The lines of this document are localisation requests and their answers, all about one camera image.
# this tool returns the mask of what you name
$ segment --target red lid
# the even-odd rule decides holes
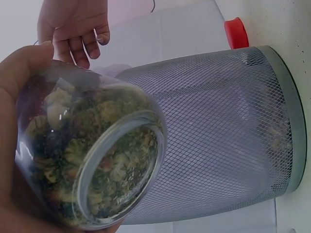
[[[239,17],[225,22],[225,33],[232,50],[249,46],[245,27]]]

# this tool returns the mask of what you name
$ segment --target glass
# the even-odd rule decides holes
[[[140,88],[53,61],[17,101],[16,163],[68,226],[114,225],[141,201],[163,163],[167,133]]]

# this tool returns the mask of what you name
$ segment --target white countertop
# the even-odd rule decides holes
[[[311,1],[216,0],[225,20],[240,17],[250,46],[269,45],[283,58],[296,82],[311,144]],[[311,160],[299,188],[276,199],[277,232],[311,232]]]

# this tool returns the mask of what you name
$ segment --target metal mesh container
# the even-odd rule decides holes
[[[219,214],[298,187],[306,160],[303,109],[270,47],[177,58],[117,78],[153,95],[168,124],[160,175],[125,224]]]

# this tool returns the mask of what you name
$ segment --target dried herbs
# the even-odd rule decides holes
[[[77,90],[62,82],[66,85],[56,86],[44,99],[44,114],[31,119],[25,134],[33,155],[33,183],[64,223],[77,226],[87,223],[75,211],[73,192],[86,154],[122,117],[153,106],[132,86]],[[122,136],[93,175],[88,191],[90,213],[107,218],[126,209],[148,182],[156,155],[156,135],[150,129],[139,127]]]

